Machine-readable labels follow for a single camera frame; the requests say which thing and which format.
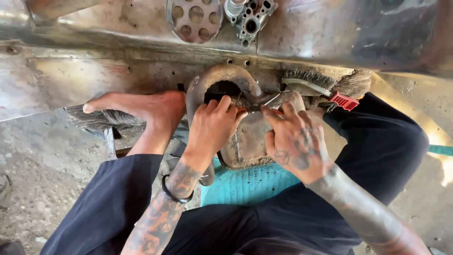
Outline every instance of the blue plastic stool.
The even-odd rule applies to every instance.
[[[216,177],[202,187],[201,206],[213,204],[251,206],[271,198],[300,180],[279,164],[228,170],[214,158]]]

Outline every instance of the rusty metal pipe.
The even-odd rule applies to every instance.
[[[216,64],[195,77],[189,84],[186,96],[186,107],[189,127],[192,125],[193,116],[200,105],[204,103],[204,94],[214,83],[220,81],[231,81],[235,83],[244,93],[245,97],[254,102],[263,92],[258,83],[253,79],[247,70],[235,64]],[[200,183],[203,186],[210,186],[214,182],[214,165],[211,162],[206,169]]]
[[[33,19],[38,22],[44,22],[107,1],[108,0],[30,0],[27,5]]]

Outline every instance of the aluminum engine part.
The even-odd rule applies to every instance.
[[[225,13],[237,28],[237,38],[242,46],[248,47],[266,25],[269,17],[279,5],[274,0],[226,0]]]
[[[167,0],[167,21],[173,34],[187,43],[202,44],[214,38],[223,21],[220,0]]]

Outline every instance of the red handle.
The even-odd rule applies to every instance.
[[[351,111],[357,105],[359,105],[359,101],[347,96],[343,96],[338,91],[335,91],[333,93],[333,96],[329,98],[329,102],[336,102],[338,106],[348,111]]]

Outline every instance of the carburetor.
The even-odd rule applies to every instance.
[[[274,0],[226,0],[225,13],[231,25],[236,27],[237,38],[248,47],[266,25],[279,5]]]

